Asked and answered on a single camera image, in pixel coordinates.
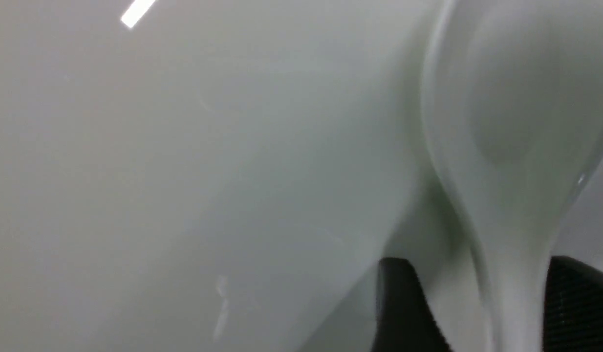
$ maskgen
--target white surface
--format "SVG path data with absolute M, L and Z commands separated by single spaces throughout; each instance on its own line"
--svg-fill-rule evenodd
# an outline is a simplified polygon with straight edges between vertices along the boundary
M 365 351 L 393 234 L 476 345 L 468 257 L 398 230 L 429 4 L 129 3 L 0 0 L 0 352 Z
M 559 222 L 603 155 L 603 2 L 450 3 L 424 67 L 426 140 L 481 258 L 491 350 L 538 352 Z

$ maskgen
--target glossy white paint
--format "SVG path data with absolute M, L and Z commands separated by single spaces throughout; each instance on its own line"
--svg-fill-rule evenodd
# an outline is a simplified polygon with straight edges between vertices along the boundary
M 482 347 L 426 191 L 427 0 L 0 0 L 0 352 L 365 352 L 411 259 Z
M 438 23 L 426 141 L 473 235 L 490 350 L 538 352 L 559 223 L 603 156 L 603 2 L 450 1 Z

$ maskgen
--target scratch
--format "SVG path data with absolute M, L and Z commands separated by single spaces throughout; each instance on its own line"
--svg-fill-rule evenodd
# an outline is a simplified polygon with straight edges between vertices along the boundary
M 214 110 L 210 107 L 210 105 L 206 104 L 204 98 L 201 96 L 201 93 L 197 94 L 197 101 L 201 107 L 204 108 L 204 110 L 208 111 L 209 113 L 214 113 Z
M 225 329 L 226 323 L 228 323 L 230 301 L 228 301 L 227 298 L 227 285 L 228 278 L 226 278 L 225 276 L 217 276 L 217 283 L 215 285 L 215 288 L 219 296 L 221 296 L 221 298 L 223 299 L 223 302 L 221 303 L 221 311 L 219 312 L 219 318 L 217 318 L 215 330 L 213 331 L 214 342 L 219 341 L 219 339 L 223 335 L 223 330 Z

